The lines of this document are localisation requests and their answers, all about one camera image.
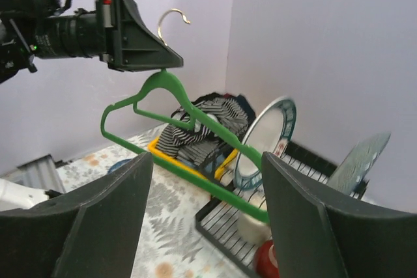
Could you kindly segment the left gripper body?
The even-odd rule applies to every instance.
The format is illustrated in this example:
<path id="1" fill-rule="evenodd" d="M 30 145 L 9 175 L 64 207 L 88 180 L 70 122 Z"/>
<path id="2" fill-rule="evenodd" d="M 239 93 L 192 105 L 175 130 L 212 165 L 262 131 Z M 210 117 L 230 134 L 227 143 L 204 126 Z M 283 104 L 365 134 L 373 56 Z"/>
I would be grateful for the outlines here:
<path id="1" fill-rule="evenodd" d="M 122 70 L 122 0 L 96 0 L 97 55 L 112 70 Z"/>

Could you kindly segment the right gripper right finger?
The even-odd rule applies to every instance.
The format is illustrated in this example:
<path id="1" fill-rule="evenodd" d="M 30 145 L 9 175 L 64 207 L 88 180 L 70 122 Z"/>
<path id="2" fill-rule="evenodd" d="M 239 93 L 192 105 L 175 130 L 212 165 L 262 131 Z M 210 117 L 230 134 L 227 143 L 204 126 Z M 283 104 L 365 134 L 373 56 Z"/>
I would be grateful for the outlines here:
<path id="1" fill-rule="evenodd" d="M 416 214 L 344 195 L 269 152 L 261 165 L 281 277 L 416 276 Z"/>

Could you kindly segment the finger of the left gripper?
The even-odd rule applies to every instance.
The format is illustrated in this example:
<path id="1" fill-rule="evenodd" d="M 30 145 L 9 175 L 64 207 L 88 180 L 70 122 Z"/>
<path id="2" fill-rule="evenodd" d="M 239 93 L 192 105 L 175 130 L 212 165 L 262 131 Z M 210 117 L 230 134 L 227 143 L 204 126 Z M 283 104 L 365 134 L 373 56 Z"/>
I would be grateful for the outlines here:
<path id="1" fill-rule="evenodd" d="M 183 58 L 147 28 L 134 0 L 112 0 L 112 11 L 112 69 L 142 72 L 184 65 Z"/>

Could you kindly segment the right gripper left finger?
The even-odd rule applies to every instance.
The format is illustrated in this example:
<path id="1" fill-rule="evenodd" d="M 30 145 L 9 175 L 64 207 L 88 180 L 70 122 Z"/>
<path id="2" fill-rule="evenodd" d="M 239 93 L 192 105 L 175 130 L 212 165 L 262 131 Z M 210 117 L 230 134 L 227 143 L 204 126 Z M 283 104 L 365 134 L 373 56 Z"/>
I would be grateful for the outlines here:
<path id="1" fill-rule="evenodd" d="M 1 212 L 1 276 L 130 277 L 152 170 L 144 152 L 30 209 Z"/>

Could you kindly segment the striped tank top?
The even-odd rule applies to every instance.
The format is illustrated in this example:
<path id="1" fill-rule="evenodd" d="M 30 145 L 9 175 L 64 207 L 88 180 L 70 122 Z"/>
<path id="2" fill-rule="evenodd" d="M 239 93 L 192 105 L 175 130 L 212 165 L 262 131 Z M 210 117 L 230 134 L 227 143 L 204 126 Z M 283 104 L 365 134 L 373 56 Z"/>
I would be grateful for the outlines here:
<path id="1" fill-rule="evenodd" d="M 255 120 L 250 120 L 235 100 L 215 98 L 203 100 L 195 106 L 239 139 L 244 137 Z M 222 139 L 197 120 L 192 130 L 167 125 L 158 138 L 156 148 L 181 162 L 201 165 L 222 142 Z"/>

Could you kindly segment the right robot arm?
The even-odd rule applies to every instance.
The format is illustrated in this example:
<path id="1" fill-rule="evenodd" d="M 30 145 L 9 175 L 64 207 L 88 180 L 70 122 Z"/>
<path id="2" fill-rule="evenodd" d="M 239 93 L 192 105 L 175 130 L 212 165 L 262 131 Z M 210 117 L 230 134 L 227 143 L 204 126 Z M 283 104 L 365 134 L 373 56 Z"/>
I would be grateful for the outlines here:
<path id="1" fill-rule="evenodd" d="M 69 193 L 1 181 L 2 277 L 129 277 L 151 184 L 142 153 Z M 348 197 L 266 152 L 281 277 L 415 277 L 416 215 Z"/>

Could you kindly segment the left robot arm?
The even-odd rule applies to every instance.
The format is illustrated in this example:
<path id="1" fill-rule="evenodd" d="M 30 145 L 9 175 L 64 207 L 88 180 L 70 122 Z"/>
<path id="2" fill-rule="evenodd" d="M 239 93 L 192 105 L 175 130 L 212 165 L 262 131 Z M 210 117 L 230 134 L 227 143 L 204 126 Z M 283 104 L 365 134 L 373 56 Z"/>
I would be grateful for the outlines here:
<path id="1" fill-rule="evenodd" d="M 1 0 L 1 81 L 36 72 L 34 58 L 77 57 L 120 72 L 184 63 L 146 27 L 134 0 Z"/>

